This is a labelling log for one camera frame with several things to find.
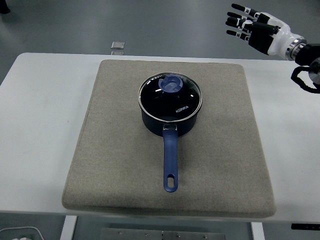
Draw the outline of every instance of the navy blue saucepan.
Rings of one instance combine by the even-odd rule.
[[[195,125],[202,101],[199,86],[180,73],[156,74],[139,88],[143,123],[152,133],[163,137],[163,186],[167,192],[178,189],[178,137]]]

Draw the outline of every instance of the blue lid knob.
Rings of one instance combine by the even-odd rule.
[[[159,79],[159,88],[166,93],[177,93],[182,89],[182,86],[183,82],[177,75],[168,74],[164,79]]]

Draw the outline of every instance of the handle hole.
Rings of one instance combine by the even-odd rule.
[[[174,176],[170,175],[168,177],[168,187],[172,189],[174,186],[175,186]]]

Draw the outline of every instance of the glass lid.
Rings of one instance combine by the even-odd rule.
[[[201,108],[199,86],[180,73],[164,72],[149,77],[140,87],[138,101],[142,110],[161,121],[182,121]]]

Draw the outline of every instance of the blue handle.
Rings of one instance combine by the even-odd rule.
[[[163,186],[164,189],[173,193],[178,189],[178,131],[165,129],[162,131],[164,142],[164,167]]]

